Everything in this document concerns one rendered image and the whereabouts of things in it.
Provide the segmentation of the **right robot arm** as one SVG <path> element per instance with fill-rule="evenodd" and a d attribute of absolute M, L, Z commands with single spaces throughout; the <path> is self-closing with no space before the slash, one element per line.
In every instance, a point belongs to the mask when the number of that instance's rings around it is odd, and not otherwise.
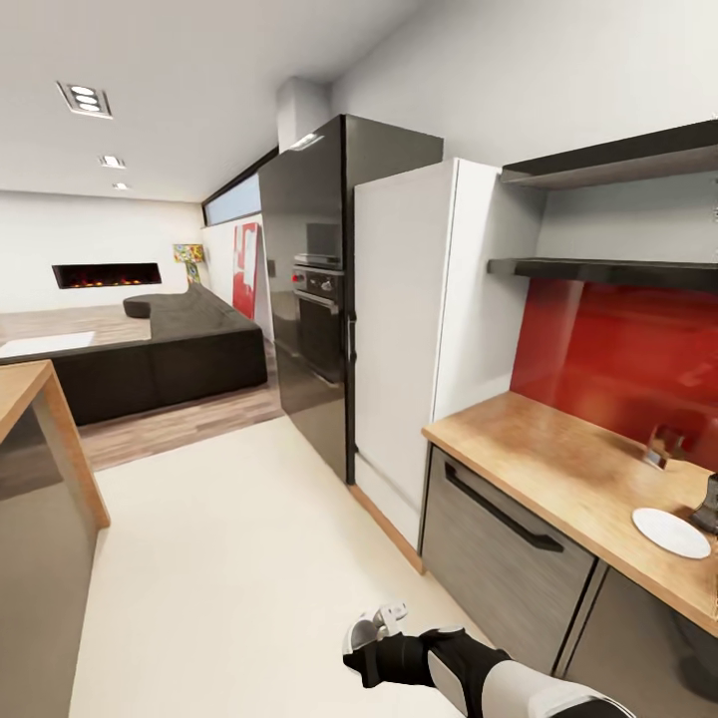
<path fill-rule="evenodd" d="M 344 654 L 346 667 L 373 689 L 384 681 L 436 688 L 466 718 L 634 718 L 610 697 L 581 683 L 539 673 L 472 639 L 461 625 L 404 635 L 403 599 L 372 615 L 376 641 Z"/>

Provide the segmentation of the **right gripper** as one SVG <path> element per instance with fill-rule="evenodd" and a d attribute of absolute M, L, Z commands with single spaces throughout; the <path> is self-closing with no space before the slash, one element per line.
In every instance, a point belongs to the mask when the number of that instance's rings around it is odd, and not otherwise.
<path fill-rule="evenodd" d="M 413 685 L 405 671 L 405 644 L 409 638 L 411 635 L 400 631 L 392 637 L 372 641 L 353 653 L 344 654 L 344 665 L 362 677 L 366 689 L 373 689 L 384 681 Z"/>

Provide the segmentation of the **coffee cup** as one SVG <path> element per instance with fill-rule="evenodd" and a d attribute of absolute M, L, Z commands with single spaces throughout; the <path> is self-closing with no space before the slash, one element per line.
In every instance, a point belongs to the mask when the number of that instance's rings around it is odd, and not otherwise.
<path fill-rule="evenodd" d="M 376 627 L 372 614 L 363 611 L 346 631 L 342 645 L 342 655 L 353 653 L 353 650 L 360 649 L 372 641 L 376 641 L 380 627 Z"/>

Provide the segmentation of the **bottle of coffee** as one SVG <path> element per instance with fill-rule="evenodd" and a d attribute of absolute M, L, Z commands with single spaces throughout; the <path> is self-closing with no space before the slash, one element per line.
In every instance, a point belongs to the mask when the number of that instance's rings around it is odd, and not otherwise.
<path fill-rule="evenodd" d="M 705 501 L 689 514 L 689 520 L 718 536 L 718 473 L 709 476 Z"/>

